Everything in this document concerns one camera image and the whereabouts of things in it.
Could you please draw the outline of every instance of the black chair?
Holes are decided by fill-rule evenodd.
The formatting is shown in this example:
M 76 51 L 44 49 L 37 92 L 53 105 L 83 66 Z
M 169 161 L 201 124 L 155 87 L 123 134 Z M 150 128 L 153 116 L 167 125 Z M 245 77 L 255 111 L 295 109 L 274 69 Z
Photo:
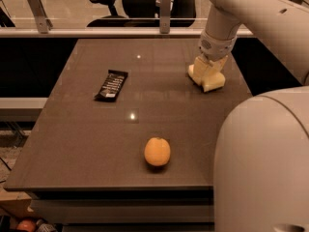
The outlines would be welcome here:
M 171 11 L 171 27 L 189 27 L 195 21 L 195 0 L 174 0 Z
M 106 5 L 110 16 L 96 19 L 88 27 L 156 27 L 159 21 L 159 5 L 155 0 L 123 0 L 123 7 L 128 17 L 118 15 L 114 6 L 116 0 L 90 0 L 92 3 Z M 196 18 L 195 0 L 174 0 L 171 10 L 171 27 L 189 27 Z
M 88 27 L 155 26 L 155 0 L 122 0 L 126 16 L 118 15 L 116 0 L 90 0 L 106 5 L 111 13 L 88 24 Z
M 0 7 L 0 27 L 15 27 L 10 18 L 5 14 L 5 12 Z

